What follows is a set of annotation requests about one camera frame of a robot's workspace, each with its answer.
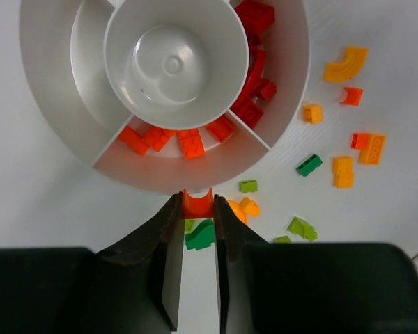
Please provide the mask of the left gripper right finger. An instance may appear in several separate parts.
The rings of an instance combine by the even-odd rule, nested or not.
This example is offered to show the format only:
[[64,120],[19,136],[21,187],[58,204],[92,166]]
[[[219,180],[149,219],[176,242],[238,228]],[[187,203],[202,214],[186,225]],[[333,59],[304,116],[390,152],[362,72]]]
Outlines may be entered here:
[[270,243],[215,197],[221,333],[418,333],[418,274],[384,243]]

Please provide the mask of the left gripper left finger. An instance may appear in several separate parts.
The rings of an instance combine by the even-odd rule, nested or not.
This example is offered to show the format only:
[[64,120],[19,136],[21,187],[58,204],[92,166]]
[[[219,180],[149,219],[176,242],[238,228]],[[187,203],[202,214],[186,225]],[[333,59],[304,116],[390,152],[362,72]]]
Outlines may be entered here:
[[172,333],[183,195],[115,244],[0,249],[0,333]]

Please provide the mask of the orange legos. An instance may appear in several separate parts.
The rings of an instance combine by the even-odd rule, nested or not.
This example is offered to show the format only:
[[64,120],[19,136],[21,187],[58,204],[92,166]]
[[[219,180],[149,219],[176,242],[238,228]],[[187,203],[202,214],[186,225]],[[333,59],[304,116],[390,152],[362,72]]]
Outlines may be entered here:
[[[224,143],[235,132],[233,123],[225,116],[221,116],[215,121],[204,125],[203,128],[218,143]],[[199,129],[172,130],[151,125],[147,132],[141,135],[133,128],[126,126],[118,135],[118,139],[138,155],[145,155],[149,149],[161,152],[165,145],[175,136],[178,138],[178,143],[185,159],[195,159],[205,154],[206,150]]]

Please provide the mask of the orange arch lego small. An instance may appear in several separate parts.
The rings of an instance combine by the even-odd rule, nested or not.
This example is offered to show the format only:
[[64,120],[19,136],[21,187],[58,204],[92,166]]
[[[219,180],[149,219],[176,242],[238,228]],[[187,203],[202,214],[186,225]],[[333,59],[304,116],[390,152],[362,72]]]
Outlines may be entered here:
[[346,86],[344,88],[346,97],[340,101],[343,105],[356,106],[360,105],[364,90],[362,88]]

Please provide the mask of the red legos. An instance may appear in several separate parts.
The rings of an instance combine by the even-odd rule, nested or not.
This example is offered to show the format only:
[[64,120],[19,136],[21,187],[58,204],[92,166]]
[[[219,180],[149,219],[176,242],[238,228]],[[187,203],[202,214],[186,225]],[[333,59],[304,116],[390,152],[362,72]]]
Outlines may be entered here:
[[267,58],[263,34],[274,24],[275,11],[272,6],[260,1],[242,1],[235,11],[246,33],[249,67],[245,84],[231,110],[252,129],[264,114],[256,101],[269,101],[277,93],[276,84],[263,76]]

